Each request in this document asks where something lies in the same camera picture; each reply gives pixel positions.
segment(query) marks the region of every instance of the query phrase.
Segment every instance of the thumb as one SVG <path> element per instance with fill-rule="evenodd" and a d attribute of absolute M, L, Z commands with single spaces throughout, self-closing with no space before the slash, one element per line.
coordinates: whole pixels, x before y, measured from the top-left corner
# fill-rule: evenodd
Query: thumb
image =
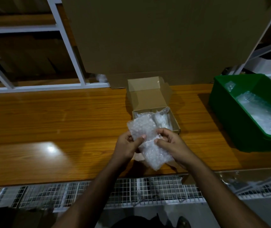
<path fill-rule="evenodd" d="M 159 146 L 159 147 L 161 147 L 163 149 L 166 149 L 167 151 L 170 151 L 170 149 L 171 149 L 170 143 L 167 142 L 167 141 L 164 141 L 163 139 L 157 138 L 157 139 L 154 140 L 154 143 L 157 146 Z"/>
<path fill-rule="evenodd" d="M 146 135 L 142 135 L 141 137 L 137 138 L 133 143 L 134 149 L 137 149 L 145 140 Z"/>

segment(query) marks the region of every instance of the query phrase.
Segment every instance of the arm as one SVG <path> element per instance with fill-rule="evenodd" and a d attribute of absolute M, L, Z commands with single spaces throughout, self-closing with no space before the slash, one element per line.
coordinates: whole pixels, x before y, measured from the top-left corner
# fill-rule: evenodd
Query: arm
<path fill-rule="evenodd" d="M 193 176 L 219 225 L 225 227 L 269 227 L 257 214 L 237 198 L 179 137 L 168 129 L 158 129 L 164 140 L 155 143 L 166 149 Z"/>
<path fill-rule="evenodd" d="M 52 228 L 95 227 L 116 179 L 144 139 L 145 136 L 133 141 L 130 132 L 120 135 L 107 166 Z"/>

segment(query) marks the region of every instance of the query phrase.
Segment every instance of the left hand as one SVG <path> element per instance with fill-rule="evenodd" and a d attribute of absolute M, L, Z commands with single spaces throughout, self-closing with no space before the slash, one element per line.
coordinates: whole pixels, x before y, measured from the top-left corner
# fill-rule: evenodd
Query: left hand
<path fill-rule="evenodd" d="M 133 141 L 129 131 L 121 134 L 118 137 L 117 143 L 115 144 L 115 150 L 113 152 L 111 161 L 119 165 L 125 165 L 130 162 L 136 149 L 145 140 L 146 135 L 142 135 L 137 140 Z"/>

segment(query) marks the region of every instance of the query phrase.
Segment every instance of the hand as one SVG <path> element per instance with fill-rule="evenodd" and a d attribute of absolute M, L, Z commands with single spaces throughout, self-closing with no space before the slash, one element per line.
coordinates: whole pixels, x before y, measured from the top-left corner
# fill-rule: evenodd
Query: hand
<path fill-rule="evenodd" d="M 119 165 L 125 165 L 130 162 L 136 149 L 145 140 L 146 135 L 142 135 L 137 140 L 133 141 L 129 131 L 121 134 L 118 137 L 117 143 L 115 144 L 115 150 L 113 152 L 111 161 Z"/>
<path fill-rule="evenodd" d="M 156 132 L 163 136 L 163 139 L 155 139 L 157 146 L 166 149 L 168 153 L 185 168 L 185 165 L 191 164 L 195 158 L 198 158 L 180 136 L 166 128 L 157 129 Z"/>

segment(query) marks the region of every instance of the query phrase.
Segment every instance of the cardboard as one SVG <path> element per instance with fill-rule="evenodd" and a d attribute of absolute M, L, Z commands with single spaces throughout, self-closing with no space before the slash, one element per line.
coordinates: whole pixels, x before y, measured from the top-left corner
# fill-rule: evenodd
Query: cardboard
<path fill-rule="evenodd" d="M 168 107 L 172 95 L 172 90 L 168 83 L 165 83 L 162 77 L 147 77 L 138 79 L 129 79 L 127 87 L 127 98 L 132 106 L 132 117 L 135 118 L 135 112 L 146 113 L 161 111 Z M 180 127 L 171 110 L 170 115 L 173 132 L 179 134 Z"/>
<path fill-rule="evenodd" d="M 243 64 L 271 21 L 271 0 L 62 2 L 85 70 L 112 88 L 149 76 L 208 83 Z"/>

